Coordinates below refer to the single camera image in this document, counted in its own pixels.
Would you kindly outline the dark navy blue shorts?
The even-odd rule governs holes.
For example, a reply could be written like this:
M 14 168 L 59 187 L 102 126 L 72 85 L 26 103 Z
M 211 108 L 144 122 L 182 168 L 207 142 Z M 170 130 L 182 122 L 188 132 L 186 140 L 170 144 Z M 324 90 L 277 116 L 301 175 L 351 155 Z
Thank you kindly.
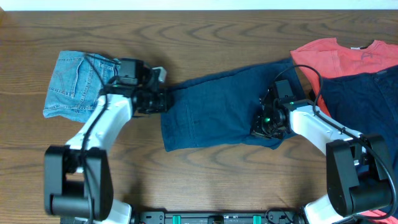
M 187 80 L 169 89 L 174 105 L 161 116 L 167 152 L 177 149 L 247 144 L 277 149 L 278 139 L 251 135 L 260 99 L 275 80 L 288 80 L 294 95 L 302 100 L 304 90 L 293 60 L 250 65 Z

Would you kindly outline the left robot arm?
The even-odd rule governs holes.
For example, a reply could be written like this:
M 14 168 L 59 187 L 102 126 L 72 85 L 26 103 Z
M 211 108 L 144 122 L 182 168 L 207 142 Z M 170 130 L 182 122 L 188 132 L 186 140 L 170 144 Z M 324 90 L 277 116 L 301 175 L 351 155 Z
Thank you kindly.
M 172 97 L 161 87 L 167 71 L 121 58 L 117 75 L 101 80 L 98 104 L 78 133 L 44 154 L 44 209 L 82 223 L 134 223 L 133 208 L 114 198 L 108 154 L 136 113 L 167 112 Z

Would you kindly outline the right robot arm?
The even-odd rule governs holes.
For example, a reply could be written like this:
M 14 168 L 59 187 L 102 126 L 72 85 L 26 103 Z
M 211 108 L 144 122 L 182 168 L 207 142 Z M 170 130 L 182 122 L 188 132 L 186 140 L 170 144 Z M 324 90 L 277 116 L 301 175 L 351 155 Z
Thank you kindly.
M 293 215 L 292 223 L 353 223 L 375 220 L 370 210 L 397 209 L 397 187 L 384 138 L 344 127 L 314 102 L 297 100 L 287 80 L 276 81 L 260 98 L 251 134 L 282 140 L 298 134 L 326 156 L 327 194 Z

